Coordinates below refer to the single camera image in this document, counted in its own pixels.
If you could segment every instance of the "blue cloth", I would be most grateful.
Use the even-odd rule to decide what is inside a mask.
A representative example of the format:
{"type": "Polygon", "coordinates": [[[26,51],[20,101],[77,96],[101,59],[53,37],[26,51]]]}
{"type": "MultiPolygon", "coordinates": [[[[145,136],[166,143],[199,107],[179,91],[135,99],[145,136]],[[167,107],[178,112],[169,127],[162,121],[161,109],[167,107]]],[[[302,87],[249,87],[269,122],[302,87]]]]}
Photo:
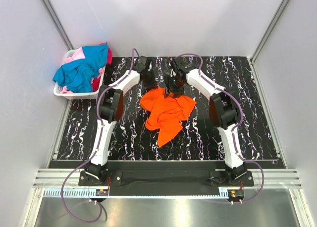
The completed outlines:
{"type": "Polygon", "coordinates": [[[83,52],[86,58],[62,65],[53,78],[59,86],[67,86],[74,93],[93,91],[91,80],[99,76],[99,69],[107,63],[108,44],[84,46],[83,52]]]}

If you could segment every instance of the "black marble tabletop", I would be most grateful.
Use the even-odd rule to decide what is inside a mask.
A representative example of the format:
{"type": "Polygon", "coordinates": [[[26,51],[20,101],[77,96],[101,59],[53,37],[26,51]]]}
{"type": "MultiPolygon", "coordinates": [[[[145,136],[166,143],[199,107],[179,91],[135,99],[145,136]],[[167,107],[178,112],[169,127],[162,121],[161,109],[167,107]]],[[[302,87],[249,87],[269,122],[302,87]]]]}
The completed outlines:
{"type": "MultiPolygon", "coordinates": [[[[170,74],[171,57],[155,57],[153,67],[158,85],[164,87],[163,77],[170,74]]],[[[184,57],[199,64],[199,58],[184,57]]],[[[267,120],[257,92],[253,74],[246,57],[203,57],[202,71],[224,87],[234,87],[244,111],[239,127],[239,141],[245,158],[276,160],[277,154],[267,120]]],[[[128,68],[129,57],[115,57],[105,73],[104,84],[116,81],[128,68]]],[[[145,128],[149,112],[140,106],[145,89],[133,87],[124,97],[124,114],[117,122],[109,147],[109,160],[220,160],[224,157],[218,130],[209,119],[209,101],[197,89],[185,86],[185,95],[197,105],[183,130],[163,147],[158,147],[158,131],[145,128]]],[[[96,135],[96,100],[74,100],[60,144],[57,159],[85,160],[89,157],[96,135]]]]}

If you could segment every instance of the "crumpled orange fabric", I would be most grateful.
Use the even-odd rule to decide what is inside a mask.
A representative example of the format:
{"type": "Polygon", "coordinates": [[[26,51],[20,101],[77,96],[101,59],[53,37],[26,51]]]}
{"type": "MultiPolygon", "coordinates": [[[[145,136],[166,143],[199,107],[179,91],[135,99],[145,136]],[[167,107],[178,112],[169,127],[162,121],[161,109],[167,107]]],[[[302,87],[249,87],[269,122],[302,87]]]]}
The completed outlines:
{"type": "Polygon", "coordinates": [[[181,120],[187,120],[196,102],[187,96],[164,98],[165,89],[158,87],[150,90],[140,100],[143,109],[150,111],[145,123],[149,130],[159,129],[158,145],[162,147],[182,130],[181,120]]]}

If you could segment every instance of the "white panel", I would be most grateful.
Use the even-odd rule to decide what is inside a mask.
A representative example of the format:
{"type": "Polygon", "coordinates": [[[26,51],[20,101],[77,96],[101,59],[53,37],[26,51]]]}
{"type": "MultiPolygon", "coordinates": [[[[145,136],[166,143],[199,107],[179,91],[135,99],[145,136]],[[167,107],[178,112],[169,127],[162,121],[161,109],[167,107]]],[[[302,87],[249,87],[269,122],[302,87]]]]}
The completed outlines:
{"type": "Polygon", "coordinates": [[[282,0],[51,0],[74,46],[251,56],[282,0]]]}
{"type": "Polygon", "coordinates": [[[40,0],[0,0],[1,226],[16,227],[65,104],[53,95],[66,52],[40,0]]]}
{"type": "Polygon", "coordinates": [[[317,4],[292,0],[256,61],[282,141],[317,222],[317,4]]]}

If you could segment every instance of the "white plastic basket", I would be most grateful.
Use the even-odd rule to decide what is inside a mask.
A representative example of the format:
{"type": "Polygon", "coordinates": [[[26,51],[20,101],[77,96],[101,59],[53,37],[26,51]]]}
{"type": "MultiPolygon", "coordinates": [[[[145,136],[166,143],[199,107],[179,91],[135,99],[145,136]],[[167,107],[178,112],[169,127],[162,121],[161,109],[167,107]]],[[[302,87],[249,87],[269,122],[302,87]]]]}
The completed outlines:
{"type": "MultiPolygon", "coordinates": [[[[65,54],[65,56],[64,56],[64,59],[63,59],[62,64],[65,64],[66,58],[72,57],[72,55],[73,55],[75,52],[76,52],[76,50],[70,50],[70,51],[68,51],[68,52],[65,54]]],[[[69,99],[69,100],[77,100],[77,99],[97,99],[99,89],[100,89],[101,85],[103,84],[103,80],[104,80],[104,73],[101,74],[100,83],[99,83],[99,88],[98,88],[98,90],[95,91],[95,92],[60,93],[63,88],[60,87],[57,82],[55,83],[53,92],[54,92],[54,94],[55,94],[56,96],[62,96],[62,97],[65,97],[65,98],[67,98],[67,99],[69,99]]]]}

